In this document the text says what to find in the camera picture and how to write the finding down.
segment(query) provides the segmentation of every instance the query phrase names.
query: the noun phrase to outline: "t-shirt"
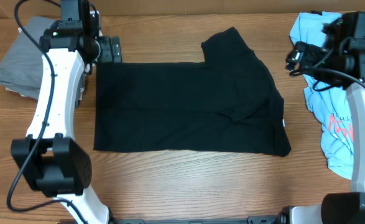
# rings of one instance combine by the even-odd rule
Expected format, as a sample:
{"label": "t-shirt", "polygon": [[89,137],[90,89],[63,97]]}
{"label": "t-shirt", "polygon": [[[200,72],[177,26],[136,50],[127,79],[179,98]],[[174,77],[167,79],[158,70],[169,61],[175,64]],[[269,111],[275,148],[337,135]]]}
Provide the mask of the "t-shirt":
{"label": "t-shirt", "polygon": [[99,64],[94,148],[286,156],[284,100],[267,67],[234,27],[201,47],[201,63]]}

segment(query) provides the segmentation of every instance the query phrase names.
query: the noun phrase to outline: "garment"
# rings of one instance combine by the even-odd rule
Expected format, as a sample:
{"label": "garment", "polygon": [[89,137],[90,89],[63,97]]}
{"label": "garment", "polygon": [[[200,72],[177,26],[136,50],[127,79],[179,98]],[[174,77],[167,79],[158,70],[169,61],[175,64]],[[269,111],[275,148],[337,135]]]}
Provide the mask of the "garment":
{"label": "garment", "polygon": [[[35,16],[25,28],[39,41],[44,30],[50,28],[54,22],[53,19]],[[0,63],[0,84],[21,95],[38,99],[42,76],[42,54],[21,32]]]}
{"label": "garment", "polygon": [[202,63],[97,68],[95,149],[191,149],[286,156],[284,100],[235,28],[202,43]]}
{"label": "garment", "polygon": [[[326,34],[321,30],[324,23],[331,23],[341,14],[323,12],[322,15],[300,13],[290,32],[290,38],[295,44],[303,41],[322,47]],[[323,92],[313,91],[316,80],[304,75],[308,87],[304,89],[308,110],[313,112],[321,123],[321,148],[328,160],[328,167],[336,174],[351,179],[353,172],[353,129],[352,117],[346,92],[340,88],[332,88]],[[320,82],[316,88],[324,88],[326,83]]]}

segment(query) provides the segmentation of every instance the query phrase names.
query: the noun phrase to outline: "shirt sleeve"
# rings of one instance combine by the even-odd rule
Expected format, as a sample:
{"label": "shirt sleeve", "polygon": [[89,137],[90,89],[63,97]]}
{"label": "shirt sleeve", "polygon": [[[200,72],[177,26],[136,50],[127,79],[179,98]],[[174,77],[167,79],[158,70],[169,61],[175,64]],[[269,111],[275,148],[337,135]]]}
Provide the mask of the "shirt sleeve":
{"label": "shirt sleeve", "polygon": [[229,63],[253,53],[234,27],[210,37],[201,47],[209,65]]}

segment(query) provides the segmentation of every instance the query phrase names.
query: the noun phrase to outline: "wooden table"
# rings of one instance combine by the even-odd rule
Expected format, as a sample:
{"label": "wooden table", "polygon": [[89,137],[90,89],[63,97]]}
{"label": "wooden table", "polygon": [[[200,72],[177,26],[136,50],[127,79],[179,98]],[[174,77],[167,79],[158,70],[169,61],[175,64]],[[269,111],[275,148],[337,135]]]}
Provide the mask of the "wooden table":
{"label": "wooden table", "polygon": [[[293,149],[284,158],[225,152],[94,151],[93,74],[75,112],[75,136],[93,162],[91,184],[116,218],[246,218],[276,214],[285,205],[318,204],[327,193],[349,191],[349,181],[327,168],[320,148],[320,123],[307,110],[303,97],[306,83],[302,77],[290,78],[284,69],[296,18],[297,14],[103,18],[104,34],[120,36],[124,62],[201,62],[201,42],[235,26],[268,66],[285,99],[285,129]],[[16,37],[16,23],[0,19],[0,61]],[[71,218],[61,205],[27,213],[13,213],[6,207],[7,192],[18,171],[10,155],[11,141],[24,138],[35,106],[35,100],[0,85],[0,223],[55,223]],[[24,179],[13,196],[13,204],[19,207],[44,200],[48,199],[32,192]]]}

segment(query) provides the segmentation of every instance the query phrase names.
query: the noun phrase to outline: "light blue t-shirt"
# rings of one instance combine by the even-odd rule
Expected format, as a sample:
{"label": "light blue t-shirt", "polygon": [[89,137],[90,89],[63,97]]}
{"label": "light blue t-shirt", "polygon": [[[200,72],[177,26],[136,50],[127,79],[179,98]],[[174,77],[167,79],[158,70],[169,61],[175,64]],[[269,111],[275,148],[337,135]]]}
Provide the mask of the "light blue t-shirt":
{"label": "light blue t-shirt", "polygon": [[[339,13],[323,12],[322,15],[300,13],[290,32],[290,38],[322,47],[326,34],[322,32],[325,23],[331,23],[341,17]],[[342,87],[334,87],[323,92],[313,91],[316,80],[304,75],[308,87],[304,89],[308,110],[313,112],[321,123],[323,134],[320,146],[325,153],[328,167],[336,174],[351,179],[354,164],[352,117],[346,92]],[[328,86],[320,82],[317,89]]]}

